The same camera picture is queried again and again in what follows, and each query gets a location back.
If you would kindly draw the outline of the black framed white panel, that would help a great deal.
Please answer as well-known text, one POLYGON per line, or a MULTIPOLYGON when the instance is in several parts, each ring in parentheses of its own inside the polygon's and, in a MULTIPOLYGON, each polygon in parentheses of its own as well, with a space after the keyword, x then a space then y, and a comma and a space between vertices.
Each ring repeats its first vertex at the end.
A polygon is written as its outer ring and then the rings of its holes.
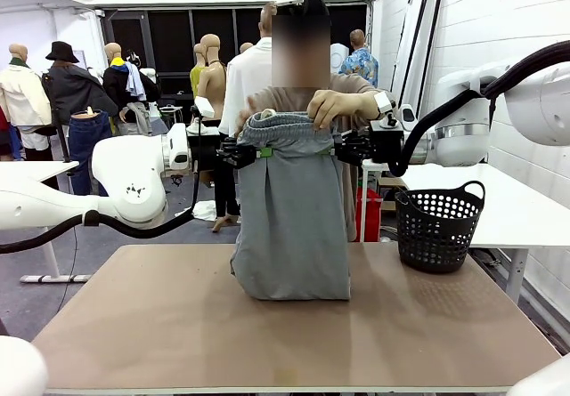
POLYGON ((419 35, 427 0, 408 0, 395 58, 390 90, 400 106, 409 74, 411 58, 419 35))
POLYGON ((414 35, 413 55, 410 64, 410 82, 419 89, 424 83, 428 72, 428 63, 432 52, 438 16, 442 0, 420 0, 417 34, 414 35))

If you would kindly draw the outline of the mannequin in white shirt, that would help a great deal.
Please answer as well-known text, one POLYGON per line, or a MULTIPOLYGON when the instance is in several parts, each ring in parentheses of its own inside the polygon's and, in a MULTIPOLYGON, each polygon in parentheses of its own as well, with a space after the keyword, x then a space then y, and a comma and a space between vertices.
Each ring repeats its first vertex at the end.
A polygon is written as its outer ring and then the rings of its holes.
POLYGON ((227 66, 223 115, 218 126, 221 134, 236 134, 239 113, 247 107, 247 98, 272 84, 272 18, 277 13, 275 2, 260 12, 260 40, 227 66))

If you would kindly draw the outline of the person's right hand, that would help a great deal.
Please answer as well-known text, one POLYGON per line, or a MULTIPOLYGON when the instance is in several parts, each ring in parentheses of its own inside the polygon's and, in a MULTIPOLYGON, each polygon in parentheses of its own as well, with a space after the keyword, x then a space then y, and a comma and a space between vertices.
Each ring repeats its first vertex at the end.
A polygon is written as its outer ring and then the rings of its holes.
POLYGON ((236 129, 240 133, 248 119, 264 109, 263 102, 257 94, 252 94, 247 98, 247 106, 241 110, 236 122, 236 129))

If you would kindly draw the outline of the black framed window front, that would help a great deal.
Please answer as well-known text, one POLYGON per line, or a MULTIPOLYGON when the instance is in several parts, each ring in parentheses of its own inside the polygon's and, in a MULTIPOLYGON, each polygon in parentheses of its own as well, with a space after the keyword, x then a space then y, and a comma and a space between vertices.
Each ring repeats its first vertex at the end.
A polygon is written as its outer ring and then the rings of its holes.
POLYGON ((144 68, 155 69, 165 104, 193 102, 190 72, 197 64, 193 48, 206 34, 221 40, 219 58, 226 64, 245 43, 260 39, 261 4, 104 8, 103 38, 135 53, 144 68))

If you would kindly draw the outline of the grey training pants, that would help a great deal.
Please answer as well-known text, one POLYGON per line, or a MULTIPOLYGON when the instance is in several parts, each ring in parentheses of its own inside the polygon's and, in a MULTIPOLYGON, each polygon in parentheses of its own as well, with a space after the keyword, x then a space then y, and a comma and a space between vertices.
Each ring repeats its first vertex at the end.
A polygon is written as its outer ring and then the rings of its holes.
POLYGON ((233 276, 259 300, 350 298, 343 166, 334 133, 305 113, 266 109, 251 116, 237 143, 253 148, 238 172, 240 233, 233 276))

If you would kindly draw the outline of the white cloth on floor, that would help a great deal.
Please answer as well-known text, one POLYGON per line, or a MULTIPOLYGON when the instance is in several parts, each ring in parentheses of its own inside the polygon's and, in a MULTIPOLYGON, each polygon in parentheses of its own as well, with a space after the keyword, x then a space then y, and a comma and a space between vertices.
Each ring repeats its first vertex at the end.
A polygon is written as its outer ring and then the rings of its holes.
POLYGON ((198 201, 191 214, 193 219, 214 222, 216 220, 216 202, 214 200, 198 201))

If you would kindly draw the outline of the mannequin in cream jacket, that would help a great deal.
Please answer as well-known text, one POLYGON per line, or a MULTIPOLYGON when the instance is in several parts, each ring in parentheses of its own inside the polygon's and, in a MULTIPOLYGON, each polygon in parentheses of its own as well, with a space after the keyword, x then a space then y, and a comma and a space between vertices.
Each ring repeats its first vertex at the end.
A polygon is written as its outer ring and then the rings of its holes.
POLYGON ((7 68, 0 70, 0 108, 20 132, 27 161, 51 160, 44 128, 52 124, 52 110, 41 79, 27 64, 25 45, 10 44, 9 53, 7 68))

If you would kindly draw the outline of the blue jeans half mannequin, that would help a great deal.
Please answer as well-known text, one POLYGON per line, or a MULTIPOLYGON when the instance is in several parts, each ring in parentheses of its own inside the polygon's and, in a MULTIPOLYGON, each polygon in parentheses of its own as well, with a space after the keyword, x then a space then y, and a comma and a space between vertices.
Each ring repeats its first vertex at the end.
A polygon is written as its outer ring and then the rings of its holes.
POLYGON ((77 161, 71 184, 75 195, 86 196, 92 192, 89 163, 98 141, 112 136, 109 115, 104 110, 92 114, 76 113, 69 120, 69 158, 77 161))

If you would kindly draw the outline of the person's left forearm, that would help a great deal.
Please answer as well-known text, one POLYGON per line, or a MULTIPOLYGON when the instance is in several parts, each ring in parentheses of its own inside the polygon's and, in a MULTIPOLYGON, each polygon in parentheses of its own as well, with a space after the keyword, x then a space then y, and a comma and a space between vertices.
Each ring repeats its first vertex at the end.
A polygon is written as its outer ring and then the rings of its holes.
POLYGON ((380 111, 375 99, 376 94, 376 91, 353 93, 351 95, 351 115, 366 120, 378 119, 380 111))

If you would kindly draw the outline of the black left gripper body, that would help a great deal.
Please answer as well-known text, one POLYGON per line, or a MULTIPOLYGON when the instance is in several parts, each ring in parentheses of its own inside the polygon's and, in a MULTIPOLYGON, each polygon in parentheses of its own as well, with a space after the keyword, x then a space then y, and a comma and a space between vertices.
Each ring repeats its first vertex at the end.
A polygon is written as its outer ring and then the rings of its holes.
POLYGON ((191 153, 191 170, 213 171, 216 166, 216 152, 220 146, 220 135, 188 134, 187 141, 191 153))

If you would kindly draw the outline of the mannequin in yellow top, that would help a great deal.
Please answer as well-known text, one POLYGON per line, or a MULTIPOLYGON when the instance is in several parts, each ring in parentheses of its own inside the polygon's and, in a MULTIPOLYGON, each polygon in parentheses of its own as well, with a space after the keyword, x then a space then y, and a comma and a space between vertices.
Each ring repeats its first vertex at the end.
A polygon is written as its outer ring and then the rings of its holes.
POLYGON ((206 58, 206 48, 202 43, 194 45, 193 51, 195 53, 196 62, 190 71, 191 90, 193 97, 198 95, 198 86, 200 83, 200 74, 208 66, 206 58))

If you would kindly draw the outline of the person's left hand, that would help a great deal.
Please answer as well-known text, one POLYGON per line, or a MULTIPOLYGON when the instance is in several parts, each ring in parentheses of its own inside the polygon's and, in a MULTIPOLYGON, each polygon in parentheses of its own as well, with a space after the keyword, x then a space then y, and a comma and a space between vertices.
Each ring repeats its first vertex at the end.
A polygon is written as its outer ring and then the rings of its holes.
POLYGON ((352 116, 357 110, 357 100, 351 93, 319 90, 309 101, 307 114, 317 130, 330 126, 339 116, 352 116))

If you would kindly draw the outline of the mannequin with black hat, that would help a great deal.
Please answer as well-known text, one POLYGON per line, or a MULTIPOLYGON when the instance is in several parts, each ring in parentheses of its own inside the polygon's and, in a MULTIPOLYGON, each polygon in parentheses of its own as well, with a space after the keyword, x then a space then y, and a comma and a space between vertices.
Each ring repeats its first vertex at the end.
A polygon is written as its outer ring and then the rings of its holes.
POLYGON ((99 80, 77 65, 79 60, 70 44, 52 42, 52 49, 45 58, 52 66, 41 76, 42 86, 62 125, 67 125, 73 114, 87 111, 88 107, 105 111, 110 117, 118 114, 117 104, 106 94, 99 80))

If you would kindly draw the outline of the bare mannequin in black trousers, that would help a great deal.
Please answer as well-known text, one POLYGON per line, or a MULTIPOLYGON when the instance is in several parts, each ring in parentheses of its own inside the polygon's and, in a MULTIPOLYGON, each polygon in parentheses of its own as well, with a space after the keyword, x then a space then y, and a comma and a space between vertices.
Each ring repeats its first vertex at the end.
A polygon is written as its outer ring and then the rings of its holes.
MULTIPOLYGON (((226 90, 226 67, 219 59, 220 38, 215 34, 206 34, 200 39, 199 45, 205 53, 207 66, 200 73, 197 95, 209 101, 214 110, 211 119, 220 125, 226 90)), ((232 169, 215 156, 216 220, 213 232, 220 231, 224 226, 235 225, 239 218, 240 208, 235 199, 233 176, 229 176, 231 172, 232 169)))

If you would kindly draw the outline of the black perforated plastic basket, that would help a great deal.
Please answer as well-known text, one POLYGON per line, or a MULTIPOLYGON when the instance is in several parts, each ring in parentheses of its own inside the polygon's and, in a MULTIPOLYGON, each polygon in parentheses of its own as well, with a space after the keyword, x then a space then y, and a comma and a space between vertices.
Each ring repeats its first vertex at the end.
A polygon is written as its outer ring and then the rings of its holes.
POLYGON ((485 205, 480 181, 455 189, 400 190, 395 193, 397 243, 402 263, 417 271, 446 274, 458 271, 485 205))

